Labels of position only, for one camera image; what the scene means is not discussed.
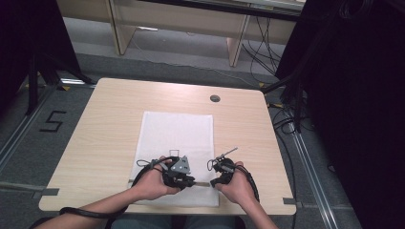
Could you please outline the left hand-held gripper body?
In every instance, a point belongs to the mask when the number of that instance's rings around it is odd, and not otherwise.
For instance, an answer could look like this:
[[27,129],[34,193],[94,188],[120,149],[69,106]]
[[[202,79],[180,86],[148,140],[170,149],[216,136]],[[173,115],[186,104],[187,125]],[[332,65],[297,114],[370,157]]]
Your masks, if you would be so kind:
[[169,163],[163,162],[161,167],[163,169],[162,179],[163,183],[169,187],[179,188],[179,185],[190,185],[182,181],[183,178],[189,177],[190,166],[186,156],[170,156]]

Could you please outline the person's left hand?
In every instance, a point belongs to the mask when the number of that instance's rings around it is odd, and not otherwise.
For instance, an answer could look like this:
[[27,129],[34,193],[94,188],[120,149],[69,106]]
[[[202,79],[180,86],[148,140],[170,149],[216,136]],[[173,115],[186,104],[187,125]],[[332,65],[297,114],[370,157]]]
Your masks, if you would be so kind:
[[132,202],[137,202],[175,195],[179,191],[179,188],[164,184],[162,180],[162,167],[158,163],[140,177],[139,181],[130,189],[130,196],[132,197]]

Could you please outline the person's right hand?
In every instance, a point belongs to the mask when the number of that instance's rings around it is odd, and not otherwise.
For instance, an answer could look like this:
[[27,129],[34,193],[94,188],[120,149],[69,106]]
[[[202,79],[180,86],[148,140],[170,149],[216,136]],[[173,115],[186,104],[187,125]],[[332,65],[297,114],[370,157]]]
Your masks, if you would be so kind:
[[237,161],[237,169],[231,181],[228,184],[216,184],[215,188],[222,192],[231,202],[246,207],[255,204],[257,199],[245,174],[240,170],[243,165],[241,161]]

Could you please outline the black curtain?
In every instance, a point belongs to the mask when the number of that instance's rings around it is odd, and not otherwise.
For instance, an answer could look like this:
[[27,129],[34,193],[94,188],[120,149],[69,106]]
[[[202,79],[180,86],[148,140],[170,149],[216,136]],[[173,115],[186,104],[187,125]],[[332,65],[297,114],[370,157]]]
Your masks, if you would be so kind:
[[363,229],[405,229],[405,0],[307,0],[277,72],[293,73],[330,24],[302,86]]
[[11,104],[30,63],[49,84],[67,71],[84,82],[56,0],[0,0],[0,114]]

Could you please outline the aluminium floor rail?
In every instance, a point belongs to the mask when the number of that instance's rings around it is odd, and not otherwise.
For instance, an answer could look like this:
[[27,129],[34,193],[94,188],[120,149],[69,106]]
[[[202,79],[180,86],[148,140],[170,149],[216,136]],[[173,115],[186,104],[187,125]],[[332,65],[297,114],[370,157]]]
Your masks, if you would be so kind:
[[298,151],[298,155],[302,161],[309,186],[313,193],[314,199],[317,203],[320,215],[324,221],[326,229],[339,229],[336,221],[335,214],[331,208],[330,202],[325,194],[323,186],[320,182],[318,175],[309,156],[307,145],[302,137],[302,134],[298,132],[298,129],[294,124],[289,124],[288,127],[292,131],[292,137],[295,147]]
[[34,121],[39,116],[44,104],[49,99],[49,97],[55,91],[55,87],[48,86],[42,95],[39,96],[38,103],[36,107],[29,113],[26,114],[22,121],[18,124],[16,129],[13,131],[11,136],[7,139],[5,144],[0,148],[0,173],[8,164],[9,160],[15,153],[19,144],[28,133]]

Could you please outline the white zippered cloth bag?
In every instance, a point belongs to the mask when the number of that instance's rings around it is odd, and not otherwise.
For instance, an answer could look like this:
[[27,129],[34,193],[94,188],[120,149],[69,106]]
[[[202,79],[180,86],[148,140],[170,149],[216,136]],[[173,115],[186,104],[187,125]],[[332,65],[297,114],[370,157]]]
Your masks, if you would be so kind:
[[[214,171],[207,169],[207,162],[215,157],[213,133],[211,114],[145,112],[130,180],[134,180],[141,168],[152,159],[186,156],[191,177],[197,182],[209,182],[217,177]],[[138,205],[218,207],[220,201],[219,192],[211,185],[194,185],[175,195],[139,201]]]

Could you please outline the light wooden desk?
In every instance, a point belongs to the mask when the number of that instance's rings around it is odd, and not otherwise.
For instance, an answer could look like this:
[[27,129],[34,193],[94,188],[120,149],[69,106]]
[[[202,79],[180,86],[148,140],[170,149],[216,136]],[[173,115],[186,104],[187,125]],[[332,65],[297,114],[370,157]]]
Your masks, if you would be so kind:
[[242,41],[265,40],[285,45],[295,27],[293,21],[270,15],[281,10],[298,16],[304,4],[295,0],[235,0],[232,7],[263,10],[263,16],[220,12],[142,0],[56,0],[64,17],[105,22],[111,25],[116,53],[125,54],[137,28],[149,27],[221,36],[226,39],[229,65],[237,65]]

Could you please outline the black metal stand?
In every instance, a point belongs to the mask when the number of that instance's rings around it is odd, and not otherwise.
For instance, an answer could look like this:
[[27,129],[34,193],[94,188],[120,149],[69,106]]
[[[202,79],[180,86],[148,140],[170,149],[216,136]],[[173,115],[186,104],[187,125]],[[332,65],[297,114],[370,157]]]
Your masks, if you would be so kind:
[[270,93],[275,89],[284,86],[285,89],[280,96],[282,103],[286,105],[293,105],[292,123],[296,133],[301,133],[301,111],[303,100],[303,88],[301,77],[306,75],[306,64],[300,63],[296,69],[287,77],[271,84],[270,86],[261,89],[263,94]]
[[31,115],[38,106],[38,76],[40,73],[44,78],[45,83],[51,86],[57,86],[61,79],[58,76],[56,70],[61,69],[77,79],[83,81],[88,85],[95,85],[96,82],[90,77],[86,76],[81,70],[75,69],[72,65],[69,65],[62,60],[45,52],[36,52],[32,55],[29,61],[29,107],[26,115]]

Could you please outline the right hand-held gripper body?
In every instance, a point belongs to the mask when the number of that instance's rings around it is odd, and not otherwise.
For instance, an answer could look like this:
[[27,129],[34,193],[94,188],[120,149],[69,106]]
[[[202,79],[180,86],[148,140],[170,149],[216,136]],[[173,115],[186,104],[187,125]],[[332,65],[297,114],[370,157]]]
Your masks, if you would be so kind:
[[236,169],[235,163],[230,158],[227,158],[226,156],[236,150],[237,150],[237,148],[234,148],[211,160],[211,168],[216,173],[221,174],[219,177],[224,178],[224,184],[228,184],[231,181],[233,174],[235,172],[235,169]]

